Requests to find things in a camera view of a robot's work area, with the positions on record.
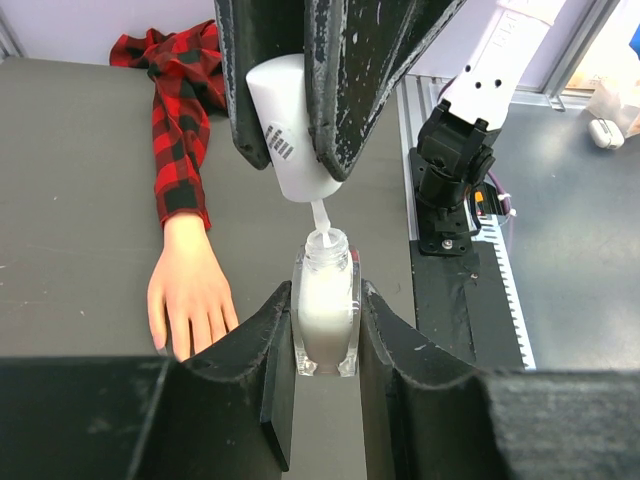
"hand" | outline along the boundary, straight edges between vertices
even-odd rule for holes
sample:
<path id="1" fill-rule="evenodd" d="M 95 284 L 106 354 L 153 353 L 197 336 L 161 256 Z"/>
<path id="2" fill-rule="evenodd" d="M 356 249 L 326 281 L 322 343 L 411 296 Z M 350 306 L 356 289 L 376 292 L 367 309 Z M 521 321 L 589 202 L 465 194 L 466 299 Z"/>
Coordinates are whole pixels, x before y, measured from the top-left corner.
<path id="1" fill-rule="evenodd" d="M 167 342 L 165 304 L 178 360 L 199 353 L 238 326 L 229 283 L 213 253 L 200 216 L 181 213 L 164 226 L 164 249 L 147 293 L 156 349 Z"/>

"red plaid fabric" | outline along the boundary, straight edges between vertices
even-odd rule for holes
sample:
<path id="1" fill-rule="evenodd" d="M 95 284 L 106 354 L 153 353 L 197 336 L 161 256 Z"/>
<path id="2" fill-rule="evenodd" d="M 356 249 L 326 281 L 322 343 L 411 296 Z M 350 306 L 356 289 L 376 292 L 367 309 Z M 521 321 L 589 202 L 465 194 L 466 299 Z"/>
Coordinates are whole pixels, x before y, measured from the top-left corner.
<path id="1" fill-rule="evenodd" d="M 109 63 L 146 68 L 156 84 L 152 134 L 161 224 L 178 212 L 192 212 L 210 228 L 199 170 L 209 142 L 208 115 L 217 108 L 226 109 L 214 22 L 177 34 L 150 29 L 145 38 L 122 35 Z"/>

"white wall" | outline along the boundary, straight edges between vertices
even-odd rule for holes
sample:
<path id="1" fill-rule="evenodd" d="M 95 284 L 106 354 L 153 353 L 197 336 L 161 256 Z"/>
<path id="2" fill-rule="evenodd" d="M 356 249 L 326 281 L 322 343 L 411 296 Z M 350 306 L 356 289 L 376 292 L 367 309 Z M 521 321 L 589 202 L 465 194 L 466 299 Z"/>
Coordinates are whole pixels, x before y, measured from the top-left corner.
<path id="1" fill-rule="evenodd" d="M 451 78 L 458 75 L 482 36 L 496 0 L 467 0 L 444 31 L 413 67 L 412 73 Z M 547 79 L 560 52 L 566 47 L 573 29 L 588 2 L 567 0 L 544 42 L 522 76 L 520 84 L 539 88 Z"/>
<path id="2" fill-rule="evenodd" d="M 214 0 L 0 0 L 30 58 L 107 64 L 118 37 L 186 30 L 215 17 Z"/>

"glass bottle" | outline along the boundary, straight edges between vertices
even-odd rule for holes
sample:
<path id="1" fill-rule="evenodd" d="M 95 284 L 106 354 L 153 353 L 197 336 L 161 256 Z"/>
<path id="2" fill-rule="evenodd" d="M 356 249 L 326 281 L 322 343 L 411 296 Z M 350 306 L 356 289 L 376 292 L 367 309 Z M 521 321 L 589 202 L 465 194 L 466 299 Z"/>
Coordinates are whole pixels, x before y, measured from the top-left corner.
<path id="1" fill-rule="evenodd" d="M 356 373 L 360 332 L 360 258 L 341 230 L 315 230 L 293 272 L 291 318 L 300 375 Z"/>

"bottle neck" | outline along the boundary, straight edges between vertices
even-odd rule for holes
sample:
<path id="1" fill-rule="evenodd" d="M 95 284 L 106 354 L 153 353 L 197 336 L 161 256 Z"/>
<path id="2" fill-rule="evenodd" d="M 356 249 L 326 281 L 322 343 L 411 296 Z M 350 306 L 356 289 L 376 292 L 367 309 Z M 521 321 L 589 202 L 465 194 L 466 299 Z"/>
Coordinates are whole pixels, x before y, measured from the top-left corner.
<path id="1" fill-rule="evenodd" d="M 342 230 L 329 229 L 329 243 L 323 240 L 322 233 L 314 230 L 307 237 L 305 249 L 306 263 L 314 268 L 347 266 L 349 255 L 349 241 Z"/>

